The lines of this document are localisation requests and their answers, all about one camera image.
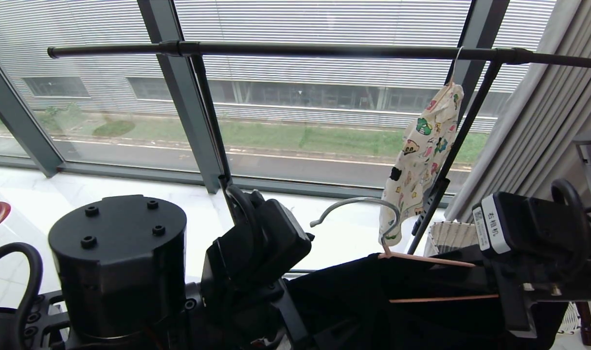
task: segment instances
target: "garment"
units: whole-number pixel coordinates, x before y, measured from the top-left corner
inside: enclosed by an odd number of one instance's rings
[[[424,283],[433,264],[369,255],[287,282],[310,334],[340,321],[340,350],[546,350],[553,345],[567,303],[533,307],[536,339],[514,337],[504,328],[499,299],[390,304],[390,298],[431,297],[465,292]]]
[[[404,146],[386,180],[382,199],[395,204],[399,221],[423,212],[423,192],[433,184],[457,132],[458,110],[464,97],[462,87],[451,82],[431,100],[429,106],[404,131]],[[379,239],[395,221],[390,208],[382,207]],[[401,241],[401,224],[386,236],[386,245]]]

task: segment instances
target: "road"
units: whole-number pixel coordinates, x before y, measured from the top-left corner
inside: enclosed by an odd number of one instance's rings
[[[13,141],[0,137],[0,148],[5,149],[7,153],[17,152],[13,150],[17,147]],[[191,149],[92,141],[54,140],[54,143],[64,159],[69,161],[183,171],[198,170]],[[390,171],[390,164],[374,162],[257,155],[240,150],[227,150],[227,155],[233,175],[378,187],[383,186]],[[448,176],[451,185],[447,192],[459,191],[468,174],[466,170],[451,169]]]

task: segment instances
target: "silver screw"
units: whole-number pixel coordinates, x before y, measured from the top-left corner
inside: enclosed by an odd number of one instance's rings
[[[557,284],[553,284],[553,288],[551,289],[551,295],[554,297],[561,297],[562,292]]]

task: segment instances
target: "wooden leg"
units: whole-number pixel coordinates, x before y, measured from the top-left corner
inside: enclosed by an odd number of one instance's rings
[[[586,301],[577,301],[576,308],[580,315],[580,339],[583,345],[591,346],[591,311]]]

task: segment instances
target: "gray curtain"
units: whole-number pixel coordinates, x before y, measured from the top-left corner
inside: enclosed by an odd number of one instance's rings
[[[591,0],[558,0],[537,52],[591,57]],[[588,199],[572,139],[590,128],[591,69],[531,65],[446,219],[472,222],[473,204],[497,191],[550,199],[559,177]]]

